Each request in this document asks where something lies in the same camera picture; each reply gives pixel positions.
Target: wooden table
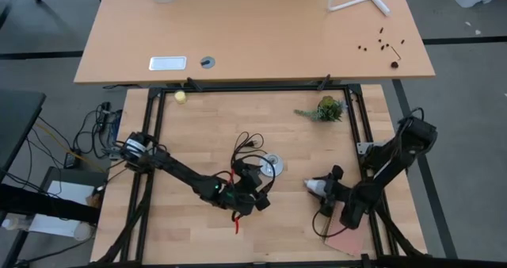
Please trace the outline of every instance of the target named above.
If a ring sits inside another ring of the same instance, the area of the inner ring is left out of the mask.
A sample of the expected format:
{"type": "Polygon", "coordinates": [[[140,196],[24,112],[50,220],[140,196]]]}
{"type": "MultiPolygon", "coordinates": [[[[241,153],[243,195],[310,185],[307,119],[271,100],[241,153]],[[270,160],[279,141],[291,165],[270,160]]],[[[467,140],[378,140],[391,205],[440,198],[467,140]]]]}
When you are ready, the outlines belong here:
{"type": "Polygon", "coordinates": [[[74,81],[433,77],[406,0],[383,1],[390,17],[373,2],[328,13],[327,0],[102,0],[74,81]],[[153,56],[186,56],[187,65],[149,71],[153,56]],[[202,68],[205,56],[213,68],[202,68]]]}
{"type": "MultiPolygon", "coordinates": [[[[394,132],[382,87],[370,85],[362,89],[375,140],[390,139],[394,132]]],[[[147,93],[148,90],[128,91],[119,140],[125,140],[130,132],[141,131],[147,93]]],[[[279,154],[284,159],[285,170],[269,193],[271,206],[241,219],[237,235],[231,211],[211,207],[187,185],[157,171],[143,263],[357,259],[324,245],[311,228],[318,202],[304,187],[305,178],[327,174],[334,164],[339,164],[345,171],[346,185],[360,180],[349,117],[345,114],[343,122],[337,123],[312,123],[292,112],[314,107],[324,95],[343,99],[340,90],[198,93],[188,94],[184,105],[178,105],[168,96],[160,142],[174,158],[201,174],[212,174],[228,168],[240,132],[259,132],[265,138],[263,149],[279,154]]],[[[151,124],[157,107],[155,103],[151,124]]],[[[110,174],[121,169],[116,167],[110,174]]],[[[108,184],[92,260],[100,258],[119,235],[127,215],[131,187],[132,175],[125,173],[108,184]]],[[[387,187],[386,194],[393,221],[417,249],[425,251],[406,176],[400,174],[387,187]]],[[[320,228],[324,218],[318,220],[316,226],[320,228]]],[[[374,257],[371,233],[364,238],[363,252],[374,257]]]]}

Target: light wood desk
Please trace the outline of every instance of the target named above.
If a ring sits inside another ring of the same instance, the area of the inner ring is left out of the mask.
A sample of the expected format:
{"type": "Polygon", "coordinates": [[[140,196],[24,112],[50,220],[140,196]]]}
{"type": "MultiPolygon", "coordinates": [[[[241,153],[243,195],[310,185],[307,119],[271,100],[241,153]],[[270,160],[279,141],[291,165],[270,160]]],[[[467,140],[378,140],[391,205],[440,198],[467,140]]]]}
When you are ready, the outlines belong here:
{"type": "Polygon", "coordinates": [[[74,81],[433,77],[406,0],[383,1],[390,17],[373,2],[328,13],[327,0],[102,0],[74,81]],[[398,69],[384,44],[402,57],[398,69]],[[153,56],[186,56],[186,69],[149,71],[153,56]],[[202,68],[205,56],[213,68],[202,68]]]}
{"type": "MultiPolygon", "coordinates": [[[[375,140],[390,139],[394,132],[382,87],[362,88],[375,140]]],[[[141,130],[147,93],[148,90],[128,91],[119,140],[125,140],[130,132],[141,130]]],[[[343,182],[346,185],[360,180],[347,114],[343,122],[312,123],[292,112],[314,107],[324,95],[343,99],[340,90],[198,93],[188,94],[184,105],[178,105],[168,96],[160,143],[185,165],[201,174],[227,169],[236,138],[240,132],[247,131],[264,136],[263,149],[282,156],[285,170],[276,178],[269,193],[271,206],[241,219],[237,235],[231,211],[202,202],[187,185],[157,171],[143,263],[357,259],[324,245],[311,228],[318,201],[307,192],[303,184],[305,178],[327,174],[334,164],[339,164],[345,171],[343,182]]],[[[151,124],[155,121],[156,108],[155,103],[151,124]]],[[[111,174],[118,170],[121,168],[114,168],[111,174]]],[[[131,187],[132,175],[128,173],[108,184],[92,260],[100,258],[119,235],[127,215],[131,187]]],[[[425,251],[406,176],[400,174],[387,187],[386,194],[393,221],[417,249],[425,251]]],[[[319,217],[316,227],[321,228],[323,222],[324,217],[319,217]]],[[[136,233],[132,238],[132,250],[136,233]]],[[[374,257],[371,233],[364,238],[363,252],[374,257]]]]}

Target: artificial plant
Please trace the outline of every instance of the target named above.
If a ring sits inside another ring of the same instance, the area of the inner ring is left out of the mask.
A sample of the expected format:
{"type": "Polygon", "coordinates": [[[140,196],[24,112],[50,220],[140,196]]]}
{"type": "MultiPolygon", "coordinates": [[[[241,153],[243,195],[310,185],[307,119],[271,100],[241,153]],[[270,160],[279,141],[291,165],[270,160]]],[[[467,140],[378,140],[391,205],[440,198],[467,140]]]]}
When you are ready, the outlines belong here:
{"type": "Polygon", "coordinates": [[[340,117],[346,105],[343,101],[336,101],[331,96],[325,96],[319,102],[316,110],[304,111],[294,109],[294,113],[309,117],[312,121],[341,121],[340,117]]]}

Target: yellow cable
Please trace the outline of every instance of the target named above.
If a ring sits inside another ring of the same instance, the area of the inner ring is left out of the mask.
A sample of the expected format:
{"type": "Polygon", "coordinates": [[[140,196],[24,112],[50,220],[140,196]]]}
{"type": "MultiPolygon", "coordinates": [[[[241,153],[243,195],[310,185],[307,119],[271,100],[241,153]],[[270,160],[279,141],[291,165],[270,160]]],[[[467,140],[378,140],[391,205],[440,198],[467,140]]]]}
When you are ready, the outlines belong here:
{"type": "Polygon", "coordinates": [[[92,161],[88,160],[88,159],[87,159],[87,158],[85,158],[85,157],[81,157],[81,156],[79,156],[79,155],[75,154],[74,152],[72,152],[71,150],[67,149],[67,148],[65,147],[65,145],[61,144],[61,143],[58,141],[58,139],[56,138],[56,136],[55,136],[53,133],[51,133],[51,132],[50,132],[47,128],[45,128],[44,126],[42,126],[42,125],[40,125],[40,124],[37,124],[37,123],[36,123],[35,125],[36,125],[36,126],[38,126],[38,127],[40,127],[40,129],[44,130],[44,131],[45,131],[45,132],[46,132],[46,133],[47,133],[47,134],[48,134],[48,135],[49,135],[52,139],[54,139],[54,140],[56,141],[56,143],[57,143],[57,144],[58,144],[61,148],[63,148],[63,150],[65,150],[67,153],[72,154],[75,158],[77,158],[77,159],[81,159],[81,160],[83,160],[84,162],[88,163],[89,165],[91,165],[91,166],[93,166],[93,167],[96,167],[96,168],[97,168],[100,172],[105,173],[105,170],[104,170],[104,169],[102,169],[100,166],[98,166],[96,163],[94,163],[94,162],[92,162],[92,161]]]}

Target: small potted plant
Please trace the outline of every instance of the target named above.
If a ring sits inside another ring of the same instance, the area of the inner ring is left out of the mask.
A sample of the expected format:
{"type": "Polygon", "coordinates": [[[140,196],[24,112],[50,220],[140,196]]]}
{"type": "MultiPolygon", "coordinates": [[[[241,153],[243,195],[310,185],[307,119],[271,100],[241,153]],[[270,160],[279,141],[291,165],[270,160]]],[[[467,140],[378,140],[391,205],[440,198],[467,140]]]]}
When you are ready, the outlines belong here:
{"type": "Polygon", "coordinates": [[[309,117],[312,121],[341,121],[340,117],[344,109],[346,109],[346,105],[343,101],[336,101],[331,96],[325,96],[319,102],[316,110],[294,109],[294,113],[309,117]]]}

